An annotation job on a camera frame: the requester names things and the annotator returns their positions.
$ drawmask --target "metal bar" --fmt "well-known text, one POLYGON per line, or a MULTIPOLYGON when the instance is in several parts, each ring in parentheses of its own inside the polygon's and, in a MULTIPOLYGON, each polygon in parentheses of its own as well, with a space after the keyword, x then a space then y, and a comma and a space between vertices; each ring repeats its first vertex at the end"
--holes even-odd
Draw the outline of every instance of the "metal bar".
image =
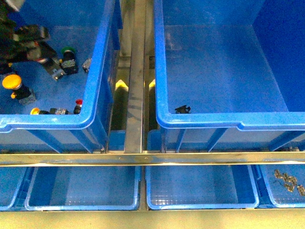
POLYGON ((305 164, 305 152, 1 154, 0 166, 155 166, 305 164))
POLYGON ((142 167, 142 177, 140 181, 140 206, 139 211, 148 211, 146 201, 146 180, 145 180, 145 167, 142 167))
POLYGON ((146 0, 135 1, 125 152, 142 152, 146 0))
POLYGON ((287 229, 303 228, 305 209, 1 212, 0 228, 287 229))

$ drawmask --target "metal part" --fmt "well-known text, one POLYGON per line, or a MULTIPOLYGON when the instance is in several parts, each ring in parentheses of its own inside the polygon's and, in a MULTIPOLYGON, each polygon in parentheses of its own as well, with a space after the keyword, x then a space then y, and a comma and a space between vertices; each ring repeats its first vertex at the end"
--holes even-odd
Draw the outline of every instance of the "metal part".
POLYGON ((305 164, 305 152, 168 153, 143 151, 127 154, 108 151, 95 155, 87 152, 0 154, 0 166, 168 166, 168 165, 253 165, 305 164))
POLYGON ((281 172, 280 172, 278 169, 276 169, 276 170, 274 171, 274 175, 275 175, 275 177, 278 178, 278 179, 283 179, 283 175, 281 174, 281 172))
POLYGON ((293 192, 295 189, 294 185, 289 185, 287 183, 284 183, 284 187, 287 189, 288 192, 293 192))
POLYGON ((297 186, 297 190, 299 191, 300 196, 305 197, 305 188, 303 185, 297 186))
POLYGON ((135 1, 125 153, 142 153, 146 0, 135 1))
POLYGON ((140 206, 139 211, 148 211, 148 205, 146 201, 146 180, 145 180, 145 167, 142 167, 142 177, 140 180, 140 206))
POLYGON ((81 65, 84 72, 88 73, 90 69, 92 58, 88 58, 85 62, 81 65))

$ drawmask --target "black plastic part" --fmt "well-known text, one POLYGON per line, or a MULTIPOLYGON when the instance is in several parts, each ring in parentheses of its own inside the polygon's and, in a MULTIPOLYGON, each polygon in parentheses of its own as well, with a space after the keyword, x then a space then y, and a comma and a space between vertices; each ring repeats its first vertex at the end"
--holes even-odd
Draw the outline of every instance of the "black plastic part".
POLYGON ((48 111, 39 111, 39 115, 50 115, 48 111))
POLYGON ((22 84, 19 89, 14 90, 14 94, 16 95, 16 99, 20 100, 29 97, 31 95, 31 91, 28 87, 22 84))
POLYGON ((12 68, 9 67, 9 64, 7 63, 3 63, 3 64, 0 64, 0 75, 5 75, 7 73, 12 73, 13 70, 12 68))
POLYGON ((81 107, 80 106, 75 106, 73 110, 73 114, 78 115, 81 112, 81 107))
POLYGON ((190 110, 191 110, 191 107, 187 107, 186 105, 175 109, 176 114, 189 114, 190 110))

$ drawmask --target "blue floor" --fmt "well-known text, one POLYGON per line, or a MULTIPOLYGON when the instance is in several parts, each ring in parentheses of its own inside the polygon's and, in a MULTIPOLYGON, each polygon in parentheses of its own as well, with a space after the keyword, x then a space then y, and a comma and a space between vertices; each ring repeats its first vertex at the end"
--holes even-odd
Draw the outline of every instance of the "blue floor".
POLYGON ((37 101, 23 106, 12 100, 11 90, 0 87, 0 114, 30 114, 34 107, 41 110, 67 108, 73 112, 75 100, 82 99, 87 81, 87 74, 81 68, 82 63, 92 56, 98 27, 55 27, 51 30, 51 39, 47 43, 62 58, 61 49, 71 46, 76 49, 79 73, 64 76, 57 82, 36 62, 14 64, 15 70, 26 86, 34 89, 37 101))
POLYGON ((288 112, 252 25, 165 26, 169 112, 288 112))

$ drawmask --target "electrical component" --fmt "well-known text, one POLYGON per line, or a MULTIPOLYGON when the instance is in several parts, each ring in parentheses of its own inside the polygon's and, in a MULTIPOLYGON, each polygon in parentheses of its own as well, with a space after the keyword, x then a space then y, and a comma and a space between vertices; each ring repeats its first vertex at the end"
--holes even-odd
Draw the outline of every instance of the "electrical component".
POLYGON ((73 110, 73 113, 75 115, 78 115, 81 112, 82 99, 78 99, 75 102, 76 102, 76 106, 75 106, 75 108, 73 110))
POLYGON ((22 83, 21 77, 17 74, 7 75, 2 81, 2 86, 6 89, 13 90, 11 98, 17 99, 21 105, 28 105, 36 101, 34 91, 26 87, 22 83))
POLYGON ((50 111, 42 111, 39 108, 35 107, 30 112, 31 115, 69 115, 67 109, 63 108, 51 108, 50 111))
POLYGON ((78 66, 75 61, 75 50, 72 47, 65 47, 62 49, 63 59, 60 60, 61 68, 67 75, 76 74, 78 66))
POLYGON ((31 115, 49 115, 48 111, 41 111, 39 108, 35 107, 30 111, 31 115))
POLYGON ((52 58, 38 59, 36 62, 40 63, 55 81, 61 79, 66 74, 52 58))
POLYGON ((81 65, 82 69, 84 70, 85 73, 89 72, 90 65, 91 65, 92 58, 88 58, 85 60, 85 62, 81 65))

